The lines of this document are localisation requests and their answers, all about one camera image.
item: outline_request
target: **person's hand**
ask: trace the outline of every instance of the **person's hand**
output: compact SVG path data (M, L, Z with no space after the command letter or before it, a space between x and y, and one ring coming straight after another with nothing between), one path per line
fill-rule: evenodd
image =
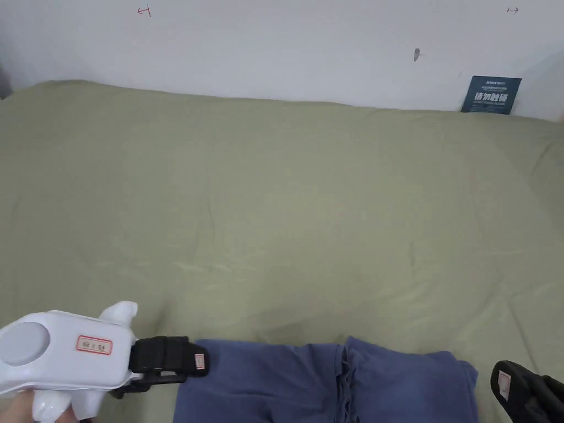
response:
M0 416L0 423L33 423L33 391L19 393ZM77 423L71 408L66 410L56 423Z

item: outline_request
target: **white plastic handheld device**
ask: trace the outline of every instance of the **white plastic handheld device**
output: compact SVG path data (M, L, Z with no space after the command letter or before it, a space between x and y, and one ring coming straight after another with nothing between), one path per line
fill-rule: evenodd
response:
M142 376L129 370L136 314L136 303L122 301L98 319L52 310L0 329L0 395L34 389L41 423L70 405L79 420L95 417L106 392Z

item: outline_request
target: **label sticker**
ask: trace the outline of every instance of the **label sticker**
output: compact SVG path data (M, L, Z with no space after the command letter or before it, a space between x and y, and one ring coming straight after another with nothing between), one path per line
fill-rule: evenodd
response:
M101 340L90 336L80 335L76 341L76 349L85 353L110 355L112 353L113 342Z
M497 378L497 384L499 385L499 394L509 400L509 388L511 386L511 376L505 372L499 371L499 377Z
M203 354L194 354L194 359L196 360L196 369L197 370L205 370L206 360L204 359L204 355Z

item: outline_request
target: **blue cloth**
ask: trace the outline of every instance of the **blue cloth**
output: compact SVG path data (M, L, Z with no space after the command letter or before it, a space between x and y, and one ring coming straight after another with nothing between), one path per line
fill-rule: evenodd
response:
M360 422L478 423L478 372L446 351L403 354L350 337L352 412Z
M201 340L210 371L178 390L174 423L345 423L345 348Z
M197 344L210 372L180 386L174 423L478 422L478 373L449 352L402 354L355 338Z

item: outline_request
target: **bed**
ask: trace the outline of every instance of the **bed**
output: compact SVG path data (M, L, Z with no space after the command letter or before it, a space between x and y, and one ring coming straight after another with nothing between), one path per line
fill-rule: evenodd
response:
M564 380L564 126L43 83L0 102L0 325L139 303L139 337L348 335ZM171 421L175 386L100 420Z

